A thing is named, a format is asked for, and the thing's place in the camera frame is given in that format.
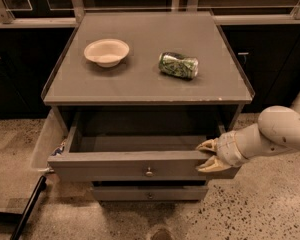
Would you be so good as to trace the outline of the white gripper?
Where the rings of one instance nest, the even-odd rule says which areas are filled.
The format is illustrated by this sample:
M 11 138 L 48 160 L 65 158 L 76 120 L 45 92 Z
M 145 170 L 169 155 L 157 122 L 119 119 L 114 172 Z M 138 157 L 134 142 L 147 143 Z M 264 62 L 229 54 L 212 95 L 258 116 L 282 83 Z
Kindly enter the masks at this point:
M 217 156 L 211 156 L 204 164 L 196 167 L 198 172 L 212 173 L 227 170 L 231 167 L 240 167 L 248 160 L 238 149 L 235 132 L 230 131 L 220 135 L 217 139 L 205 140 L 196 147 L 199 151 L 217 152 Z

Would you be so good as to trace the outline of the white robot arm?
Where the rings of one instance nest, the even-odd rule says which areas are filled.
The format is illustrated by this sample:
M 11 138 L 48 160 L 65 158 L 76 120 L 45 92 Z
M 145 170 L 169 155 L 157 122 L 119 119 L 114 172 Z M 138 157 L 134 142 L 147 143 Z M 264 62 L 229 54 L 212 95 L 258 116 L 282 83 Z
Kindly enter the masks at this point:
M 291 108 L 268 107 L 260 113 L 256 123 L 204 141 L 197 150 L 212 153 L 197 167 L 203 173 L 240 167 L 254 157 L 300 152 L 300 92 Z

